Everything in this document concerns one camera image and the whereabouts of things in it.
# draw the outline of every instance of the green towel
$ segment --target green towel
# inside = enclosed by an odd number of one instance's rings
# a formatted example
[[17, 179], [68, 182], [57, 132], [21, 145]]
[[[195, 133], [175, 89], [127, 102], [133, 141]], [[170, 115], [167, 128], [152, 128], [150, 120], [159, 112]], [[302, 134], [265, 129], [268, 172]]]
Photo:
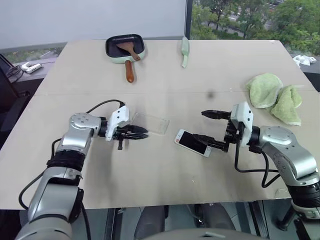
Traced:
[[279, 92], [277, 102], [271, 109], [271, 113], [285, 124], [301, 126], [301, 119], [296, 112], [296, 108], [301, 103], [301, 96], [295, 86], [289, 85]]
[[255, 76], [246, 84], [251, 104], [257, 109], [274, 105], [283, 86], [281, 80], [272, 73]]

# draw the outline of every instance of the wooden spatula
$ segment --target wooden spatula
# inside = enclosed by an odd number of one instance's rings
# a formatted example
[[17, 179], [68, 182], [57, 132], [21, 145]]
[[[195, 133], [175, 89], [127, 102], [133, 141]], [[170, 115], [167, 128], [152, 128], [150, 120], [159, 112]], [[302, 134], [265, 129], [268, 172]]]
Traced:
[[129, 52], [134, 60], [136, 61], [140, 60], [140, 57], [134, 51], [134, 43], [132, 41], [118, 43], [116, 46], [120, 49], [123, 49]]

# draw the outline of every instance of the table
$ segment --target table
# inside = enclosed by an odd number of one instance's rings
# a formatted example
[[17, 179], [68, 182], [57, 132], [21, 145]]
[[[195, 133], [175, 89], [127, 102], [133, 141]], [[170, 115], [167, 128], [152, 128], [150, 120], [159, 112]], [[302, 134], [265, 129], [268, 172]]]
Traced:
[[[279, 41], [190, 41], [186, 69], [180, 66], [179, 42], [145, 41], [147, 54], [134, 63], [133, 84], [125, 80], [123, 64], [110, 62], [103, 40], [68, 43], [0, 151], [0, 209], [21, 208], [20, 190], [45, 169], [51, 142], [67, 131], [69, 117], [108, 99], [126, 102], [131, 116], [141, 112], [170, 123], [165, 135], [125, 141], [122, 151], [117, 142], [92, 141], [79, 185], [86, 208], [288, 198], [281, 179], [263, 189], [262, 173], [236, 172], [234, 145], [228, 153], [214, 149], [205, 158], [173, 140], [179, 129], [223, 140], [227, 121], [203, 117], [201, 111], [230, 111], [234, 104], [249, 101], [245, 83], [270, 72], [284, 85], [299, 85], [302, 126], [287, 126], [266, 110], [251, 107], [254, 125], [289, 128], [320, 166], [315, 141], [320, 136], [319, 94]], [[92, 114], [108, 117], [117, 107], [110, 103]], [[241, 149], [239, 167], [264, 168], [264, 161]], [[26, 203], [35, 189], [36, 184], [25, 193]]]

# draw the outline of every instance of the white smartphone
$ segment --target white smartphone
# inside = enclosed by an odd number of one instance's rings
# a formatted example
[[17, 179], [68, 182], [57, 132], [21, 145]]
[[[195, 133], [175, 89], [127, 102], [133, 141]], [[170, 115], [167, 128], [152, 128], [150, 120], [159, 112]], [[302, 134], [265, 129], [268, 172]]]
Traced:
[[209, 157], [211, 153], [211, 147], [207, 146], [199, 141], [197, 141], [194, 136], [183, 129], [180, 129], [176, 135], [174, 142], [181, 147], [189, 149], [197, 154], [200, 154], [206, 158]]

